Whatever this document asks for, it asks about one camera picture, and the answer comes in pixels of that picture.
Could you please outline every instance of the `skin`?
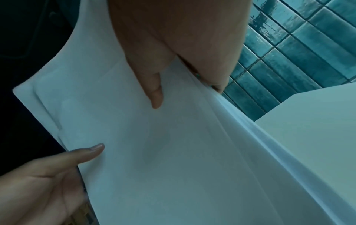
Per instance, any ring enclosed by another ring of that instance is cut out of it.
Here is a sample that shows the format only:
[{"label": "skin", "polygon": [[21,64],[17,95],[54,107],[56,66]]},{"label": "skin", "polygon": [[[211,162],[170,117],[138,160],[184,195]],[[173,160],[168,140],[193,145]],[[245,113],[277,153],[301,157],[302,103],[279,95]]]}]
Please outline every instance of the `skin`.
[{"label": "skin", "polygon": [[175,56],[222,93],[243,46],[251,0],[109,0],[126,59],[154,109]]},{"label": "skin", "polygon": [[61,224],[85,201],[77,165],[99,156],[104,145],[30,161],[0,177],[0,224]]}]

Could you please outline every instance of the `sheet of paper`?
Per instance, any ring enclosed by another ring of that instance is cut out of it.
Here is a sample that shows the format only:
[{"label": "sheet of paper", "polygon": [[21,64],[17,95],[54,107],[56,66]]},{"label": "sheet of paper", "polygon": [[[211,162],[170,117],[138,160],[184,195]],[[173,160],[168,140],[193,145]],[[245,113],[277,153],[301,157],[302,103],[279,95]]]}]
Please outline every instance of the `sheet of paper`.
[{"label": "sheet of paper", "polygon": [[16,89],[66,149],[106,144],[79,167],[101,225],[356,221],[353,210],[332,210],[316,193],[325,184],[178,59],[161,75],[165,99],[153,110],[106,1],[83,0],[65,47]]}]

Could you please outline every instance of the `black surface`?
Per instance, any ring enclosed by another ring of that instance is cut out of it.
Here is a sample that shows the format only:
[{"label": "black surface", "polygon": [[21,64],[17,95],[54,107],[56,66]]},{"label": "black surface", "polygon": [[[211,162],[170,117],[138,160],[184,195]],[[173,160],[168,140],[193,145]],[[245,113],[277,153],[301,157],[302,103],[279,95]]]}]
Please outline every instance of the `black surface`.
[{"label": "black surface", "polygon": [[67,21],[53,23],[52,12],[60,13],[55,0],[0,3],[0,175],[63,151],[12,93],[57,54],[72,32]]}]

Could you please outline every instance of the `teal tiled wall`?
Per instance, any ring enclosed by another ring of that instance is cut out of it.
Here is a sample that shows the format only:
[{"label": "teal tiled wall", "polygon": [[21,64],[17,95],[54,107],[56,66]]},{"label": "teal tiled wall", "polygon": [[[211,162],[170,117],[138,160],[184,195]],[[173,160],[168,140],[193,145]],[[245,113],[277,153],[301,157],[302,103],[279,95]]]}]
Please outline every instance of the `teal tiled wall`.
[{"label": "teal tiled wall", "polygon": [[253,0],[224,97],[252,120],[291,95],[356,81],[355,0]]}]

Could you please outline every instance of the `person's left hand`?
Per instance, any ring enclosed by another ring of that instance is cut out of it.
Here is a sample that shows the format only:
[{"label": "person's left hand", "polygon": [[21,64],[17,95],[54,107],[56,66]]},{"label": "person's left hand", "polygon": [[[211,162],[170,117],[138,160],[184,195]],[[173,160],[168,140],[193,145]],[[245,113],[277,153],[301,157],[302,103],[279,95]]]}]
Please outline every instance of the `person's left hand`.
[{"label": "person's left hand", "polygon": [[56,225],[86,200],[77,165],[104,150],[99,144],[35,159],[0,177],[0,224]]}]

